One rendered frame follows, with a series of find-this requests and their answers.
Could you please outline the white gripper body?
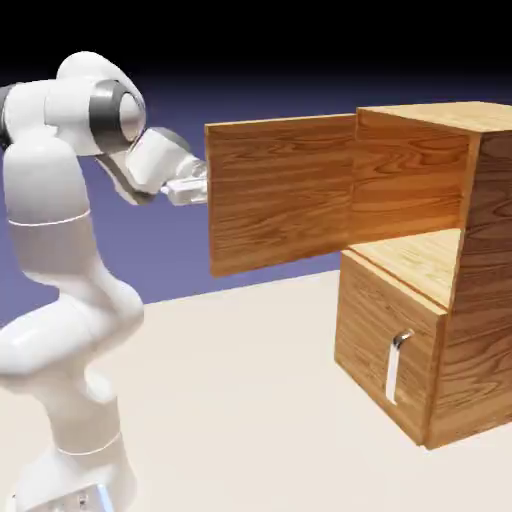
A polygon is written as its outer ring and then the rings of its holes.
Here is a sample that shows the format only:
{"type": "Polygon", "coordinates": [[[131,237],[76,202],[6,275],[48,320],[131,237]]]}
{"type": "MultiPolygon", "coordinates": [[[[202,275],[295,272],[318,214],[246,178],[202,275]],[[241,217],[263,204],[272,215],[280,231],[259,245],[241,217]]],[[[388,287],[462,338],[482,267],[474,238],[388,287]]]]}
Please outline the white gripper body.
{"type": "Polygon", "coordinates": [[[207,202],[208,166],[199,158],[187,157],[161,187],[174,206],[207,202]]]}

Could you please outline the wide wooden cabinet door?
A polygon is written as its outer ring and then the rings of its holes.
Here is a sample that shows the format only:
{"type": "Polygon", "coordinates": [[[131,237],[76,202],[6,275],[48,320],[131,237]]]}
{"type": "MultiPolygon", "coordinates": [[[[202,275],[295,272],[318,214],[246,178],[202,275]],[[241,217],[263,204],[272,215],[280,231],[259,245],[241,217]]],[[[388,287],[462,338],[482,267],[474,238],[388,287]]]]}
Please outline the wide wooden cabinet door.
{"type": "Polygon", "coordinates": [[[355,120],[338,114],[206,125],[213,276],[346,245],[355,120]]]}

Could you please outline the small wooden cabinet door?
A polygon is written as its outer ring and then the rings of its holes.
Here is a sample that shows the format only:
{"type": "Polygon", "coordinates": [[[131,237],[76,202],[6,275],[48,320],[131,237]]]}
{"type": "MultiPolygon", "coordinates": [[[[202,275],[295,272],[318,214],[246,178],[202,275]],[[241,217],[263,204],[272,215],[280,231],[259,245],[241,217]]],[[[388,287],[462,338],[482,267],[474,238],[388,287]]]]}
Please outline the small wooden cabinet door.
{"type": "Polygon", "coordinates": [[[430,422],[447,312],[357,253],[342,253],[334,358],[418,445],[430,422]],[[397,404],[385,396],[393,337],[412,329],[400,350],[397,404]]]}

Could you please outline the light wood cabinet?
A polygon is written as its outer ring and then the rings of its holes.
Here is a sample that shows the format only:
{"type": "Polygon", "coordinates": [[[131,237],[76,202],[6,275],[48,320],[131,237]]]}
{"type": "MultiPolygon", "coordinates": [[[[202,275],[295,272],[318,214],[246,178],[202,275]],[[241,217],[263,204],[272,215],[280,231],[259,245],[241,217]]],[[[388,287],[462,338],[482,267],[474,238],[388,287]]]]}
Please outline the light wood cabinet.
{"type": "Polygon", "coordinates": [[[512,422],[512,106],[361,107],[355,139],[343,252],[447,312],[420,446],[512,422]]]}

